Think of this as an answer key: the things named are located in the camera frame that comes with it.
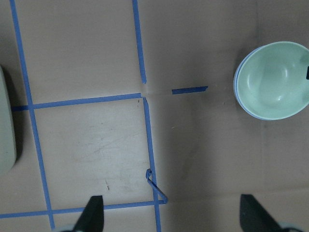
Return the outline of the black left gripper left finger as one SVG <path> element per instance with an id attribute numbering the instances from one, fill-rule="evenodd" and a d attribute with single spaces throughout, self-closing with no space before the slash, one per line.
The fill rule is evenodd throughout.
<path id="1" fill-rule="evenodd" d="M 102 232 L 104 212 L 102 195 L 92 196 L 73 227 L 74 232 Z"/>

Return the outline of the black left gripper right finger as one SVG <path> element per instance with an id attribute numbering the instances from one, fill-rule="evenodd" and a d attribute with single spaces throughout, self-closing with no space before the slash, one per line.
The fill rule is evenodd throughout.
<path id="1" fill-rule="evenodd" d="M 243 232 L 281 232 L 281 226 L 251 194 L 241 194 L 239 222 Z"/>

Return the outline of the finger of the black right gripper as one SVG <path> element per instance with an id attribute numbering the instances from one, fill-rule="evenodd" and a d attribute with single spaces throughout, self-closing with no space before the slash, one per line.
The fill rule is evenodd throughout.
<path id="1" fill-rule="evenodd" d="M 309 79 L 309 66 L 307 68 L 306 79 Z"/>

